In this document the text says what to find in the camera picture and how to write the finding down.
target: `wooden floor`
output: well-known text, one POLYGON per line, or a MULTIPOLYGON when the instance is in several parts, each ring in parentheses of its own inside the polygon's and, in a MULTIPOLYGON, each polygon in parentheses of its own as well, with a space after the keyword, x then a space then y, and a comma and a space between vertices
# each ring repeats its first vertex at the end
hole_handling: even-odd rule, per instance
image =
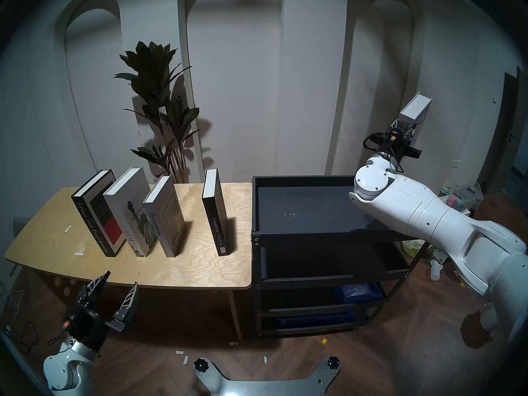
MULTIPOLYGON (((486 196, 475 217, 501 223, 528 240, 528 219, 503 193, 486 196)), ((504 351, 502 333, 479 342, 482 332, 471 323, 478 322, 471 314, 483 301, 460 285, 452 266, 442 270, 437 282, 430 280, 429 269, 421 261, 369 326, 325 336, 255 338, 251 296, 240 292, 237 301, 248 339, 237 345, 230 345, 236 334, 230 310, 222 306, 227 304, 224 293, 142 289, 130 330, 112 333, 101 349, 92 374, 95 393, 202 396, 209 393, 192 371, 199 356, 212 360, 229 379, 271 380, 307 377, 325 355, 335 354, 342 368, 326 392, 329 396, 478 394, 504 351), (463 324, 470 346, 461 333, 463 324), (189 356, 187 365, 176 350, 189 356)), ((66 306, 32 271, 21 273, 15 289, 24 289, 24 297, 13 332, 20 335, 33 321, 40 340, 32 353, 43 360, 58 351, 59 342, 49 347, 46 342, 60 332, 66 306)), ((4 325, 8 314, 4 312, 4 325)), ((22 340, 33 338, 28 329, 22 340)), ((42 364, 27 359, 42 374, 42 364)))

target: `black book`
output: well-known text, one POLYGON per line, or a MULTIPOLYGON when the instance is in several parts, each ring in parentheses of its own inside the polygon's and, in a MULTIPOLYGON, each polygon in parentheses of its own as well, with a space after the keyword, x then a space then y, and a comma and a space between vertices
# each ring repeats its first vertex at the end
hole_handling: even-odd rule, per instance
POLYGON ((229 255, 229 234, 227 232, 227 214, 225 213, 224 196, 220 185, 218 169, 209 169, 205 174, 202 193, 205 214, 213 233, 214 244, 219 256, 229 255))
POLYGON ((101 170, 71 197, 86 226, 107 257, 115 257, 125 241, 125 235, 103 196, 115 181, 112 170, 101 170))

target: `white book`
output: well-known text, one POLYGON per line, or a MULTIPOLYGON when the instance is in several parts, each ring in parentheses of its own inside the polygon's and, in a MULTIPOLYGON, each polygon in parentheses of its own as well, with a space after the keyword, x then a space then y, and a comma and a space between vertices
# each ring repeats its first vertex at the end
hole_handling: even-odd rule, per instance
POLYGON ((150 191, 143 168, 131 167, 104 193, 119 227, 138 257, 146 257, 157 240, 143 206, 150 191))
POLYGON ((143 201, 167 257, 175 257, 182 235, 183 214, 170 176, 162 176, 143 201))

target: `wood grain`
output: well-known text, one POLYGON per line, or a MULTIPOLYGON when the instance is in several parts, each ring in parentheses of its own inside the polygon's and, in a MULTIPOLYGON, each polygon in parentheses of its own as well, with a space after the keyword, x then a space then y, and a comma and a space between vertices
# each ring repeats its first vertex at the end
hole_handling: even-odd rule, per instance
POLYGON ((231 254, 219 257, 202 204, 203 184, 176 184, 186 235, 180 252, 167 258, 156 242, 139 258, 124 243, 105 257, 72 202, 75 187, 57 192, 31 219, 5 253, 37 270, 91 280, 110 270, 109 283, 154 288, 245 289, 251 285, 251 183, 223 183, 231 254))

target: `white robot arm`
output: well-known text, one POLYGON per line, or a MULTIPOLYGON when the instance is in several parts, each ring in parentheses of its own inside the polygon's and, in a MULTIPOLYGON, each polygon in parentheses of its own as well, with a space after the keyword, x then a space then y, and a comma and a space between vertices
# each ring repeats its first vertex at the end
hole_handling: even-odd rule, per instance
POLYGON ((105 285, 110 271, 83 286, 75 305, 67 311, 63 331, 69 335, 57 355, 44 360, 44 375, 55 395, 92 396, 90 371, 99 357, 110 329, 122 332, 132 321, 137 306, 137 283, 125 297, 110 321, 99 315, 95 300, 105 285))
POLYGON ((469 287, 494 304, 481 317, 483 328, 491 331, 499 324, 511 339, 528 308, 526 244, 500 224, 461 214, 423 184, 400 174, 402 156, 420 152, 397 128, 379 135, 373 140, 379 148, 357 171, 350 198, 393 230, 446 252, 469 287))

